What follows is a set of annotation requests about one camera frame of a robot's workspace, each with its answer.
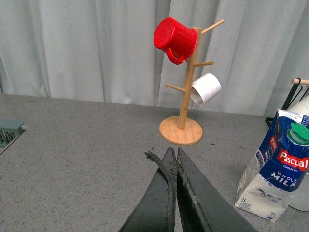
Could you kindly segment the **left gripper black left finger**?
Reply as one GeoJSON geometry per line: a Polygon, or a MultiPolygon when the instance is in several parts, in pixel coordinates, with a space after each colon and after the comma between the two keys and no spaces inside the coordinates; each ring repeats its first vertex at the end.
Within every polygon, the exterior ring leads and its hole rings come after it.
{"type": "Polygon", "coordinates": [[[119,231],[173,232],[178,171],[174,149],[169,147],[162,159],[151,151],[145,155],[158,165],[158,169],[143,198],[119,231]]]}

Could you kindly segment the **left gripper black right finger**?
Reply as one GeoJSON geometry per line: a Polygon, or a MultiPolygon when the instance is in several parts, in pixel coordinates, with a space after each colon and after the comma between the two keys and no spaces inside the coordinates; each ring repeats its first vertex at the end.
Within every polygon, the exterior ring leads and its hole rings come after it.
{"type": "Polygon", "coordinates": [[[193,163],[178,149],[177,198],[184,232],[255,232],[193,163]]]}

